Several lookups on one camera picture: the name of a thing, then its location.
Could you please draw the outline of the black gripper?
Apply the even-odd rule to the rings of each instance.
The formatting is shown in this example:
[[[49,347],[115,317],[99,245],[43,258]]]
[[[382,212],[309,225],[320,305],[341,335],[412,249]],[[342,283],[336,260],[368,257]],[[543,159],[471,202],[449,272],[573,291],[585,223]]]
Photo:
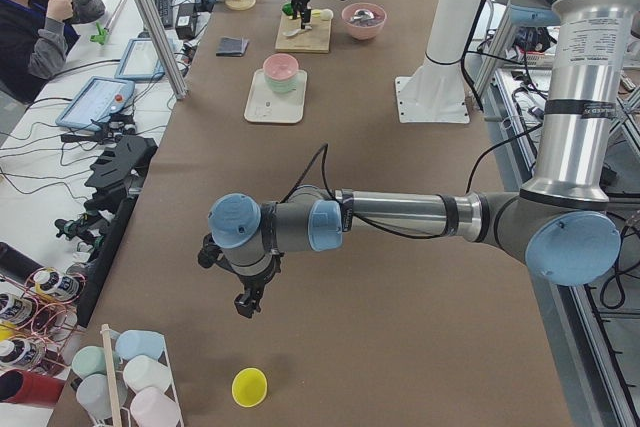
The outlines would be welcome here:
[[[235,274],[245,288],[253,289],[252,293],[244,292],[234,299],[236,311],[243,317],[252,317],[253,312],[261,312],[263,289],[276,274],[281,272],[281,259],[282,254],[263,253],[247,266],[234,264],[229,255],[215,243],[211,234],[204,236],[197,255],[198,264],[202,268],[209,269],[216,266]]]

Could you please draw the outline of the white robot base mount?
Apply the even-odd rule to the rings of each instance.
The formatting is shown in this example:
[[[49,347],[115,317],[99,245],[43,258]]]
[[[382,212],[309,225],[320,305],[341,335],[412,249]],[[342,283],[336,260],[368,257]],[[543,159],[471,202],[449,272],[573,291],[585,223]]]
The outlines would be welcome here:
[[[469,114],[461,67],[483,0],[438,0],[423,64],[396,79],[402,123],[466,124]]]

